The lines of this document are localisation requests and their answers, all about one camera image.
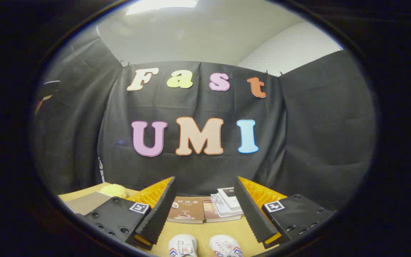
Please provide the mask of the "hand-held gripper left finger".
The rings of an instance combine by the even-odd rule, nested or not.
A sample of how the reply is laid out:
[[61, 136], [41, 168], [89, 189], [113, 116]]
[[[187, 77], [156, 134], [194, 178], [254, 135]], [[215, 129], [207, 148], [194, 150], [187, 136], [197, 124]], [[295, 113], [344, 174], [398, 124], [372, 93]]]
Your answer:
[[110, 197], [87, 214], [76, 216], [102, 234], [151, 250], [176, 195], [176, 177], [170, 177], [130, 197]]

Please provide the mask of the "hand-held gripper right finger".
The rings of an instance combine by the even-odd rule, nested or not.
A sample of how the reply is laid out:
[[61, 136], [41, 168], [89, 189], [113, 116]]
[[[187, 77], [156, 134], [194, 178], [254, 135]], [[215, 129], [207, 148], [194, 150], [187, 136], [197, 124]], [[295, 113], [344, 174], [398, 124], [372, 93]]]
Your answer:
[[236, 177], [235, 197], [259, 243], [266, 249], [295, 241], [334, 215], [301, 194], [285, 196]]

